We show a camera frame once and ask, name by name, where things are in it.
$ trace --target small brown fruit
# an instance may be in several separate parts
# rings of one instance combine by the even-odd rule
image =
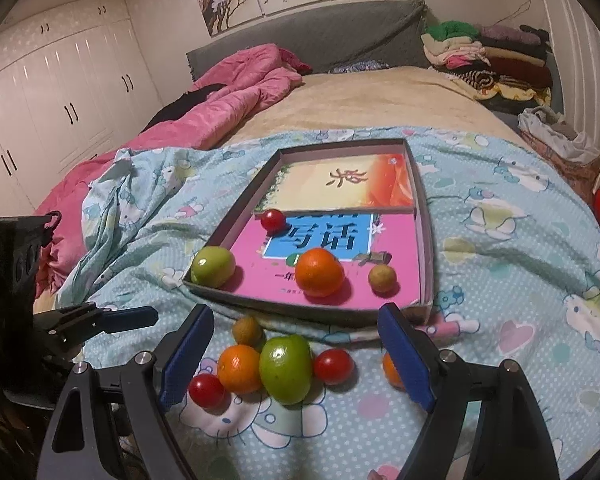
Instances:
[[[235,322],[231,330],[238,345],[256,346],[262,338],[262,327],[251,316],[243,317]]]
[[[388,265],[376,265],[369,271],[369,285],[376,294],[386,294],[391,291],[397,281],[395,270]]]

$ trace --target headboard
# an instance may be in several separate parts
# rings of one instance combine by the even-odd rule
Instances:
[[[193,79],[238,50],[275,43],[325,73],[335,66],[382,60],[390,66],[429,62],[420,35],[426,27],[424,0],[351,2],[303,10],[222,35],[187,54]]]

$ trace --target red tomato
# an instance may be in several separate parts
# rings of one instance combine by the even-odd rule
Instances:
[[[215,375],[199,374],[189,383],[189,397],[204,410],[217,408],[225,395],[226,390]]]
[[[341,384],[353,373],[356,364],[349,353],[340,348],[325,350],[314,359],[314,374],[324,384]]]
[[[267,233],[277,233],[286,226],[286,216],[277,209],[267,209],[260,218],[260,224],[267,230]]]

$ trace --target metal bolt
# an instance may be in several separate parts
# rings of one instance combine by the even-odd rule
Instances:
[[[136,354],[136,357],[134,357],[134,361],[136,364],[145,365],[151,360],[151,358],[151,352],[139,352]]]
[[[453,350],[443,350],[440,352],[440,359],[445,363],[453,363],[458,358],[458,355]]]
[[[512,374],[520,371],[520,365],[513,359],[506,359],[503,362],[503,366],[507,372],[511,372]]]
[[[89,363],[87,361],[80,361],[77,365],[74,365],[74,374],[81,374],[87,371]]]

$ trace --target polka dot fabric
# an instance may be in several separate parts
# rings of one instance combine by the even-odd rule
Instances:
[[[195,305],[182,278],[195,252],[280,148],[407,137],[426,188],[434,234],[435,316],[457,323],[448,346],[466,361],[522,365],[542,409],[563,478],[600,448],[600,230],[586,204],[533,153],[467,132],[369,128],[289,132],[198,152],[120,151],[83,207],[88,248],[58,294],[60,306],[153,305],[154,327],[101,334],[84,348],[96,367],[152,349]],[[244,310],[208,303],[216,316],[200,371],[213,372]],[[302,405],[263,394],[232,396],[211,415],[186,396],[169,413],[201,480],[395,478],[424,413],[384,379],[373,327],[346,330],[260,316],[267,335],[300,333],[314,352],[349,345],[348,388],[315,383]],[[456,457],[469,453],[472,403]]]

